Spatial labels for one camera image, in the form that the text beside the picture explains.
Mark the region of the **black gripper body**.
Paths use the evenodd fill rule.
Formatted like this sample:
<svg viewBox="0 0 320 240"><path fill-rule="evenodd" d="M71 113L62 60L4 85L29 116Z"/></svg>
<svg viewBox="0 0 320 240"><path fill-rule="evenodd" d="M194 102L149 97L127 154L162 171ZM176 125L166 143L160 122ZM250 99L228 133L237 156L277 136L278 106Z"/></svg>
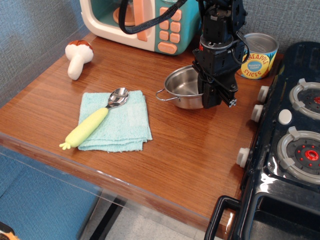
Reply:
<svg viewBox="0 0 320 240"><path fill-rule="evenodd" d="M198 74L203 74L206 83L213 84L218 88L222 102L228 107L236 105L235 97L238 91L235 73L238 65L228 50L217 52L203 46L203 51L198 48L192 51L194 60L192 67Z"/></svg>

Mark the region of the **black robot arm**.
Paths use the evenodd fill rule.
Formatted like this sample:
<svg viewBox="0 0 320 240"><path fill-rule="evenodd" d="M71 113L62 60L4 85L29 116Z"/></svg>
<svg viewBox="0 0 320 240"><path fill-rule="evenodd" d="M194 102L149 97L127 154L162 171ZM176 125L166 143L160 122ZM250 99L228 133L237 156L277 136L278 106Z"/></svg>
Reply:
<svg viewBox="0 0 320 240"><path fill-rule="evenodd" d="M240 32L247 12L241 0L200 0L202 23L199 47L193 50L191 65L172 72L164 90L181 109L209 109L225 103L236 105L238 91L235 74L249 59L249 44Z"/></svg>

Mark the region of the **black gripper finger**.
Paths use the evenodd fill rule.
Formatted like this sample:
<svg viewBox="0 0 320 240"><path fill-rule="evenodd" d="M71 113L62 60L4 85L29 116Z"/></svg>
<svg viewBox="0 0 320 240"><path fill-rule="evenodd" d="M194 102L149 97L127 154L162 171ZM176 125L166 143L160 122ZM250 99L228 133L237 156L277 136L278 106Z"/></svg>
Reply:
<svg viewBox="0 0 320 240"><path fill-rule="evenodd" d="M218 88L210 83L203 84L202 104L204 109L218 106L222 103L222 98L218 93Z"/></svg>
<svg viewBox="0 0 320 240"><path fill-rule="evenodd" d="M199 73L197 76L197 88L198 88L198 93L203 94L205 91L205 83L206 83L206 77L203 76L202 73Z"/></svg>

